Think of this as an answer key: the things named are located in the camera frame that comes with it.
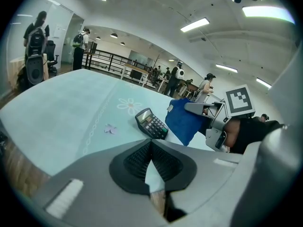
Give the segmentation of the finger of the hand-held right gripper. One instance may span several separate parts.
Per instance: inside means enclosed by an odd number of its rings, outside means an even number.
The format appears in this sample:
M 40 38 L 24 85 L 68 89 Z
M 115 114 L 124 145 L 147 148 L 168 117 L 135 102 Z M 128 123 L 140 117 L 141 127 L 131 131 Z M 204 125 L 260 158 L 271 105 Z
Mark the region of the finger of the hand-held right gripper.
M 218 111 L 220 110 L 221 106 L 222 103 L 219 102 L 214 102 L 212 104 L 186 103 L 184 109 L 200 116 L 214 118 L 218 114 Z

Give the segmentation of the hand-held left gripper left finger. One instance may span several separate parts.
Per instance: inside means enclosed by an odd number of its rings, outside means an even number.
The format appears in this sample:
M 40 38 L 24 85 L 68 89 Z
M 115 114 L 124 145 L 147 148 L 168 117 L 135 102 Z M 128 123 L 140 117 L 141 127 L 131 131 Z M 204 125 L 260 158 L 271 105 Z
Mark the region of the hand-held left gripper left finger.
M 144 142 L 133 141 L 79 158 L 40 187 L 33 202 L 60 226 L 165 226 L 166 220 L 148 195 L 124 191 L 110 176 L 113 158 Z

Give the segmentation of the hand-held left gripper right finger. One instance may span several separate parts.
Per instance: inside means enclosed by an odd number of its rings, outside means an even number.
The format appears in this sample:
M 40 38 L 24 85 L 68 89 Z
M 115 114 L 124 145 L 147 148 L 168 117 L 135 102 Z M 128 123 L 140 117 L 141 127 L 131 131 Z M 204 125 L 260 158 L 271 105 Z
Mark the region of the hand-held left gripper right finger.
M 153 227 L 229 227 L 240 194 L 228 181 L 241 156 L 151 142 L 152 162 L 164 182 L 165 217 Z

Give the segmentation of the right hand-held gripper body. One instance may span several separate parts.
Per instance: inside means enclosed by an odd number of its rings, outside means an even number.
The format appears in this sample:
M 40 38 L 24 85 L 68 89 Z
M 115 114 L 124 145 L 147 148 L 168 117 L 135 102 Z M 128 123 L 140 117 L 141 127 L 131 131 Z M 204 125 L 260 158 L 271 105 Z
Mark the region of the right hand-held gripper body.
M 207 106 L 206 116 L 211 119 L 211 123 L 206 130 L 206 145 L 215 151 L 224 151 L 226 124 L 231 119 L 251 118 L 254 114 L 255 107 L 247 85 L 226 91 L 222 101 Z

